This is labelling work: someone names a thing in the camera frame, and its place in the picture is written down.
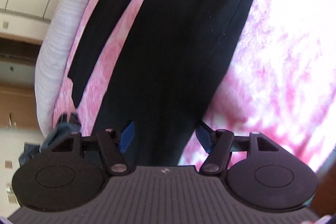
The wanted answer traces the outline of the black trousers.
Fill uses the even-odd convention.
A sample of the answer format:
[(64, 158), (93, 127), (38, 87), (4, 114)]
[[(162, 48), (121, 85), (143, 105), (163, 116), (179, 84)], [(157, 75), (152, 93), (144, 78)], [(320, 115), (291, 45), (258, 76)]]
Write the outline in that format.
[[(99, 0), (68, 77), (79, 106), (93, 69), (133, 0)], [(135, 132), (131, 165), (173, 166), (225, 76), (253, 0), (143, 0), (117, 55), (93, 132)]]

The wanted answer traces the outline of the dark clothes pile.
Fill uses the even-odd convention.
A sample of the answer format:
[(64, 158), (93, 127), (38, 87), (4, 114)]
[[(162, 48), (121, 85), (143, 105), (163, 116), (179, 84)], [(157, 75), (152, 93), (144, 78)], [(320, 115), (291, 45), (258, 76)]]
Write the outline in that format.
[(19, 166), (23, 166), (33, 157), (57, 143), (72, 132), (81, 130), (81, 122), (77, 113), (72, 112), (68, 118), (67, 113), (63, 113), (56, 123), (55, 128), (48, 134), (42, 144), (25, 143), (23, 152), (18, 158)]

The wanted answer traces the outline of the pink rose bedsheet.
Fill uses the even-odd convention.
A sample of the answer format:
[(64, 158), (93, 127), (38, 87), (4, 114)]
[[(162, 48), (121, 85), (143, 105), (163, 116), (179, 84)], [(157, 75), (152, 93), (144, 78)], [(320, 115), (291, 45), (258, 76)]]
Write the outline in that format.
[[(52, 125), (75, 110), (67, 77), (98, 0), (89, 0), (66, 42)], [(89, 136), (98, 107), (143, 0), (131, 0), (98, 57), (79, 106)], [(335, 0), (253, 0), (231, 65), (205, 114), (212, 128), (261, 131), (317, 171), (335, 146)]]

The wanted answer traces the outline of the grey striped quilt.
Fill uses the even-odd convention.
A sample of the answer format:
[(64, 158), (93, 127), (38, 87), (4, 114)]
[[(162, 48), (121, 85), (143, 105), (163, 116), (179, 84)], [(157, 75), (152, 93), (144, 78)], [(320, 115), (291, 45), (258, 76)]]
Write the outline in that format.
[(52, 131), (53, 113), (68, 56), (89, 0), (60, 0), (35, 66), (37, 120), (43, 136)]

